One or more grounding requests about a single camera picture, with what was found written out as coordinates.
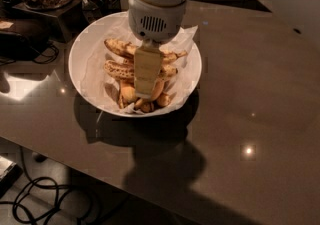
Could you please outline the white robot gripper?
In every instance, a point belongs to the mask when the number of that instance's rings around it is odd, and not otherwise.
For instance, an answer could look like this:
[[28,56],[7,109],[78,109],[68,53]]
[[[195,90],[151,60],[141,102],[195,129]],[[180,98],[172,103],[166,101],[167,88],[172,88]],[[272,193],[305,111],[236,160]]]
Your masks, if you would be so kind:
[[134,54],[134,87],[138,97],[151,97],[163,60],[159,43],[167,43],[178,34],[185,8],[186,3],[161,7],[129,0],[129,26],[143,40]]

